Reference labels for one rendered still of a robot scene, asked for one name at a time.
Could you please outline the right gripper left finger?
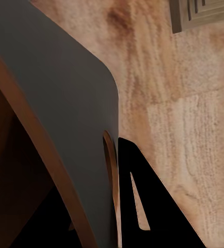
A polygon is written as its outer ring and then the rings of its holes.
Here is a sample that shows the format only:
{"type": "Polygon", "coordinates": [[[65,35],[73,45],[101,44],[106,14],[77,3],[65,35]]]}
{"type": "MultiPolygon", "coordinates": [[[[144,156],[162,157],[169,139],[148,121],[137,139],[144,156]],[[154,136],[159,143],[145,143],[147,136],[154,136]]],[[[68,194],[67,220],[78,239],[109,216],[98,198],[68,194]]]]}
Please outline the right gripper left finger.
{"type": "Polygon", "coordinates": [[[9,248],[82,248],[71,221],[54,185],[9,248]]]}

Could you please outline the trash can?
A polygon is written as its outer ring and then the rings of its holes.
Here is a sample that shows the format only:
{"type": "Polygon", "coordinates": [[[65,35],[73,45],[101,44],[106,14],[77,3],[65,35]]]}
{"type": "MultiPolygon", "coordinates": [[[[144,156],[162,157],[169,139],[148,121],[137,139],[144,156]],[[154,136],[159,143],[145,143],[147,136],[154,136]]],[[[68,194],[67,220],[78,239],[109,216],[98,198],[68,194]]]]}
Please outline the trash can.
{"type": "Polygon", "coordinates": [[[0,248],[55,185],[82,248],[118,248],[118,90],[28,0],[0,0],[0,248]]]}

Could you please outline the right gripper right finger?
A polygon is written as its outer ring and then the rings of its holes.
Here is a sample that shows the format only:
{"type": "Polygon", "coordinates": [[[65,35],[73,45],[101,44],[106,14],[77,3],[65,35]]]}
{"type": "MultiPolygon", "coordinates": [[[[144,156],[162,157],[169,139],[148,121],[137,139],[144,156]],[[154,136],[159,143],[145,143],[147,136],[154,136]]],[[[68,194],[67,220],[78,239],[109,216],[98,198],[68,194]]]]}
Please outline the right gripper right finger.
{"type": "Polygon", "coordinates": [[[206,248],[139,148],[118,138],[122,248],[206,248]],[[151,230],[139,228],[131,181],[151,230]]]}

